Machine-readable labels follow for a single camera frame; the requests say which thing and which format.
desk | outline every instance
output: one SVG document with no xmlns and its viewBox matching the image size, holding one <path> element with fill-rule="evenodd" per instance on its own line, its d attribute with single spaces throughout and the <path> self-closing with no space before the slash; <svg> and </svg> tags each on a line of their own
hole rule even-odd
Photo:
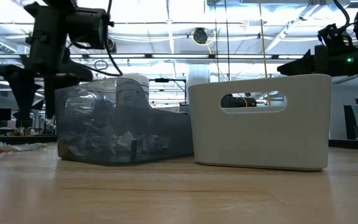
<svg viewBox="0 0 358 224">
<path fill-rule="evenodd" d="M 323 172 L 62 161 L 55 145 L 0 161 L 0 223 L 358 223 L 358 150 Z"/>
</svg>

ceiling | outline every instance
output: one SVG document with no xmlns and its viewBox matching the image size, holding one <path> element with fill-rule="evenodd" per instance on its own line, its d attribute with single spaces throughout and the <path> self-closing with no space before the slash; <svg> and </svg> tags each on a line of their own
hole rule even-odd
<svg viewBox="0 0 358 224">
<path fill-rule="evenodd" d="M 23 6 L 34 0 L 0 0 L 0 44 L 14 50 L 15 54 L 29 53 L 25 37 L 32 32 L 34 18 Z M 115 41 L 119 54 L 209 54 L 208 47 L 196 45 L 191 33 L 203 27 L 211 42 L 212 54 L 262 54 L 260 14 L 258 1 L 245 0 L 113 0 L 111 19 L 116 23 L 110 28 L 109 37 Z M 351 18 L 358 11 L 358 0 L 341 0 Z M 106 9 L 108 0 L 77 0 L 80 7 Z M 303 55 L 319 44 L 317 31 L 328 24 L 345 23 L 343 14 L 328 0 L 262 0 L 264 44 L 266 54 Z M 348 33 L 354 36 L 352 26 Z M 102 50 L 81 50 L 72 47 L 72 54 L 105 54 Z M 19 63 L 3 58 L 1 63 Z M 93 65 L 96 60 L 74 59 Z M 219 69 L 232 80 L 259 78 L 264 75 L 263 60 L 254 62 L 221 60 Z M 211 61 L 154 59 L 117 59 L 124 73 L 141 73 L 149 78 L 185 78 L 191 63 L 208 63 L 210 73 L 218 81 L 218 67 Z M 277 76 L 280 63 L 267 61 L 267 71 Z M 107 72 L 115 72 L 112 67 Z"/>
</svg>

wooden table surface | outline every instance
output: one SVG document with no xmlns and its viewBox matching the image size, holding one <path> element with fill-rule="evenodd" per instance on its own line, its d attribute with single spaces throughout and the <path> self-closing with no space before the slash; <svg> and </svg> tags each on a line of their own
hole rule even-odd
<svg viewBox="0 0 358 224">
<path fill-rule="evenodd" d="M 322 172 L 62 161 L 54 145 L 0 161 L 0 223 L 358 224 L 358 150 Z"/>
</svg>

transparent plastic bin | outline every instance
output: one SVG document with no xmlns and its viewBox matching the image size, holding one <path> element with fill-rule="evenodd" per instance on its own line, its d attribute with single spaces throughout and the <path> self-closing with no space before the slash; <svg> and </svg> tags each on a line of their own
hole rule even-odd
<svg viewBox="0 0 358 224">
<path fill-rule="evenodd" d="M 58 156 L 105 166 L 193 155 L 190 115 L 150 107 L 135 80 L 56 90 Z"/>
</svg>

wooden table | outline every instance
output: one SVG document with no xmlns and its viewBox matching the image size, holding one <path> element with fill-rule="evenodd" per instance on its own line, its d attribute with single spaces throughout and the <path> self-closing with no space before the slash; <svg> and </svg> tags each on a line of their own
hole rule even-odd
<svg viewBox="0 0 358 224">
<path fill-rule="evenodd" d="M 358 223 L 358 150 L 322 172 L 62 161 L 55 146 L 0 161 L 0 223 Z"/>
</svg>

